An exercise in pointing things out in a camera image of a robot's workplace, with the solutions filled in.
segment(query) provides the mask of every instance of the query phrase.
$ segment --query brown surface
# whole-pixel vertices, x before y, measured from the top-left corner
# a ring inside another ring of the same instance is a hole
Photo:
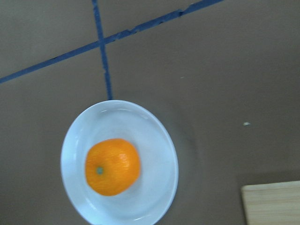
[[[0,78],[97,40],[89,0],[1,0]]]
[[[99,7],[104,35],[132,29],[177,9],[186,9],[194,0],[101,0]]]
[[[106,46],[115,99],[154,113],[176,147],[159,225],[242,225],[242,186],[300,180],[299,12],[297,0],[225,0]],[[0,84],[0,224],[87,224],[60,150],[74,118],[106,100],[100,61],[96,49]]]

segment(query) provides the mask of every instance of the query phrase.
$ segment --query orange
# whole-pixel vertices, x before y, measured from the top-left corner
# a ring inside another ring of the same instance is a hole
[[[94,145],[85,161],[88,185],[101,195],[117,195],[139,177],[141,163],[135,147],[120,138]]]

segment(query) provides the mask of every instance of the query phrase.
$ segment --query blue tape line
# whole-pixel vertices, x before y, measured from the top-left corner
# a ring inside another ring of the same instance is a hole
[[[63,60],[66,60],[68,58],[71,58],[73,56],[76,56],[76,55],[79,55],[81,53],[84,53],[84,52],[87,52],[89,50],[92,50],[92,49],[95,49],[97,48],[99,45],[98,45],[98,41],[95,41],[93,43],[90,43],[88,45],[85,45],[85,46],[82,46],[80,48],[77,48],[75,50],[72,50],[70,52],[67,52],[65,54],[62,54],[60,56],[57,56],[53,59],[50,59],[50,60],[47,60],[47,61],[44,61],[44,62],[41,62],[41,63],[38,63],[34,66],[31,66],[31,67],[28,67],[26,69],[23,69],[23,70],[20,70],[18,72],[15,72],[13,74],[10,74],[8,76],[5,76],[3,78],[0,78],[0,83],[4,83],[6,81],[9,81],[9,80],[12,80],[14,78],[17,78],[17,77],[20,77],[22,75],[25,75],[25,74],[28,74],[30,72],[33,72],[35,70],[38,70],[38,69],[41,69],[41,68],[44,68],[44,67],[47,67],[49,65],[52,65],[56,62],[60,62],[60,61],[63,61]]]
[[[132,30],[124,30],[124,31],[121,31],[117,34],[111,35],[111,36],[106,37],[106,38],[103,38],[103,32],[102,32],[102,26],[101,26],[101,20],[100,20],[97,0],[92,0],[92,1],[93,1],[93,6],[94,6],[94,16],[95,16],[96,26],[97,26],[97,30],[98,30],[99,42],[96,41],[96,42],[90,43],[90,44],[85,45],[83,47],[77,48],[75,50],[72,50],[70,52],[62,54],[60,56],[57,56],[53,59],[38,63],[34,66],[28,67],[26,69],[20,70],[18,72],[15,72],[13,74],[10,74],[8,76],[0,78],[0,83],[10,81],[14,78],[18,78],[22,75],[28,74],[28,73],[33,72],[35,70],[47,67],[47,66],[52,65],[56,62],[66,60],[66,59],[71,58],[73,56],[76,56],[76,55],[79,55],[81,53],[84,53],[84,52],[87,52],[89,50],[100,47],[103,67],[105,69],[105,83],[106,83],[107,95],[108,95],[108,99],[112,99],[113,98],[112,87],[111,87],[110,75],[109,75],[109,70],[108,70],[107,56],[106,56],[106,53],[105,53],[105,45],[106,44],[109,44],[109,43],[111,43],[115,40],[122,39],[122,38],[125,38],[125,37],[130,36],[130,35],[133,35],[133,34],[139,32],[139,31],[143,31],[143,30],[155,27],[155,26],[157,26],[161,23],[176,19],[178,17],[181,17],[182,15],[192,13],[194,11],[197,11],[197,10],[205,8],[207,6],[216,4],[216,3],[221,2],[223,0],[202,0],[200,2],[197,2],[197,3],[194,3],[194,4],[190,5],[186,10],[180,10],[179,9],[179,10],[173,11],[171,13],[163,15],[159,18],[154,19],[154,20],[150,20],[148,22],[137,25]]]
[[[104,36],[103,36],[102,25],[101,25],[100,12],[98,8],[98,1],[92,0],[92,2],[94,6],[94,17],[95,17],[96,27],[98,32],[99,47],[101,52],[103,69],[105,70],[105,83],[106,83],[107,97],[108,100],[112,100],[113,99],[112,85],[111,85],[111,79],[110,79],[110,74],[108,69],[108,61],[107,61],[107,55],[105,51],[105,43],[104,43]]]
[[[153,20],[150,20],[148,22],[144,22],[140,25],[137,25],[136,27],[134,27],[133,29],[131,30],[124,30],[124,31],[121,31],[117,34],[113,34],[109,37],[106,37],[104,39],[105,41],[105,44],[109,44],[113,41],[116,41],[116,40],[119,40],[119,39],[122,39],[122,38],[125,38],[125,37],[128,37],[130,35],[133,35],[137,32],[140,32],[140,31],[143,31],[143,30],[147,30],[149,28],[152,28],[152,27],[155,27],[157,25],[160,25],[161,23],[165,23],[167,21],[170,21],[170,20],[173,20],[173,19],[176,19],[176,18],[179,18],[183,15],[186,15],[186,14],[189,14],[189,13],[192,13],[194,11],[197,11],[199,9],[202,9],[202,8],[205,8],[205,7],[208,7],[208,6],[211,6],[213,4],[216,4],[218,2],[221,2],[223,0],[202,0],[200,2],[197,2],[197,3],[194,3],[192,5],[190,5],[186,10],[176,10],[176,11],[173,11],[171,13],[168,13],[166,15],[163,15],[161,17],[158,17],[156,19],[153,19]]]

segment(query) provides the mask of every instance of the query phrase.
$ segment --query white plate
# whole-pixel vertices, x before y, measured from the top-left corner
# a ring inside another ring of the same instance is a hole
[[[86,183],[87,152],[96,143],[123,138],[138,150],[138,180],[116,196],[102,196]],[[65,137],[61,174],[74,207],[94,225],[152,225],[169,209],[177,189],[178,161],[173,142],[160,121],[143,107],[111,100],[82,112]]]

